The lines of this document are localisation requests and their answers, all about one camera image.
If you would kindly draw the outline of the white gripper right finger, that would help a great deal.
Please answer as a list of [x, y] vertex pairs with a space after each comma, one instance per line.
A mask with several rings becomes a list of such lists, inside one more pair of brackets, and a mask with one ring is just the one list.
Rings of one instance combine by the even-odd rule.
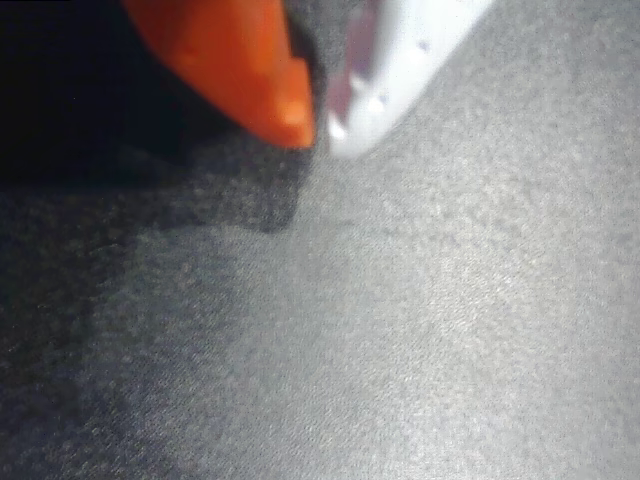
[[422, 0], [357, 7], [326, 96], [331, 155], [355, 159], [378, 146], [491, 6], [490, 0]]

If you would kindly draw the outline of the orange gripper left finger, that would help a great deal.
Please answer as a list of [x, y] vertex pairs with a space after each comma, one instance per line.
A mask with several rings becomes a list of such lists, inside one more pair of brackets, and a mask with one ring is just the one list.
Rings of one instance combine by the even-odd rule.
[[310, 147], [307, 63], [291, 49], [280, 0], [126, 0], [145, 46], [197, 94], [261, 140]]

